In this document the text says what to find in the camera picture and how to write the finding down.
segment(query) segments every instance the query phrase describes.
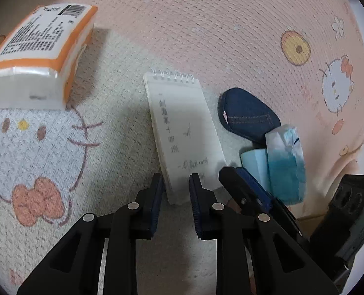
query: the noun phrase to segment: barcode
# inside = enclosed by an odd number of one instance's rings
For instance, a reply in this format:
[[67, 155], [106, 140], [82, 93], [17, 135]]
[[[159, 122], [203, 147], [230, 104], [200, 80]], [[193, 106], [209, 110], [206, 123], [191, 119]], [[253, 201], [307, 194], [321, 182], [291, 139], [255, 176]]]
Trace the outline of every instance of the barcode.
[[68, 5], [59, 13], [59, 15], [71, 15], [73, 17], [79, 17], [85, 9], [86, 6], [83, 5]]

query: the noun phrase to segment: denim pouch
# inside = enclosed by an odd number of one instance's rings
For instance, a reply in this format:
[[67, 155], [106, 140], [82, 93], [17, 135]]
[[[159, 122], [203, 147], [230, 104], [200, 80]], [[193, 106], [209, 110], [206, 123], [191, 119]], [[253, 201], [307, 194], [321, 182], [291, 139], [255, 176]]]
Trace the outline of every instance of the denim pouch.
[[218, 115], [226, 130], [262, 145], [265, 145], [265, 134], [280, 126], [274, 111], [241, 88], [222, 94]]

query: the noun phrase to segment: orange and white tissue package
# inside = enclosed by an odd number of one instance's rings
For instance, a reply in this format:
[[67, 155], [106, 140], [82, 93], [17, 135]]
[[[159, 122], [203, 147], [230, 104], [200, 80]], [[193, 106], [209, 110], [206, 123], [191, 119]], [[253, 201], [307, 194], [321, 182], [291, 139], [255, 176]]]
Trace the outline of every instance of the orange and white tissue package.
[[65, 109], [96, 6], [39, 6], [0, 45], [0, 108]]

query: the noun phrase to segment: yellow cartoon nose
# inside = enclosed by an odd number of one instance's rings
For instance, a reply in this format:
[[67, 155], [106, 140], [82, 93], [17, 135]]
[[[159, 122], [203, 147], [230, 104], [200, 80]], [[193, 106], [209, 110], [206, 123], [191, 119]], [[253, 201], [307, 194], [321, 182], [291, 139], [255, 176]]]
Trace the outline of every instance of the yellow cartoon nose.
[[26, 122], [25, 120], [21, 120], [18, 122], [18, 129], [21, 131], [25, 131], [27, 130], [29, 127], [29, 123]]

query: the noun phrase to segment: notepad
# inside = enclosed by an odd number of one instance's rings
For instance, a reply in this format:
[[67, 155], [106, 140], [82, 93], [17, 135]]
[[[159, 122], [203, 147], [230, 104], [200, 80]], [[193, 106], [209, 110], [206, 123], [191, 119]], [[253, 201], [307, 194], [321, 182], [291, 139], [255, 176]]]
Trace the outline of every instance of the notepad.
[[189, 175], [202, 186], [221, 187], [225, 157], [198, 79], [192, 74], [152, 70], [144, 74], [153, 132], [171, 204], [189, 200]]

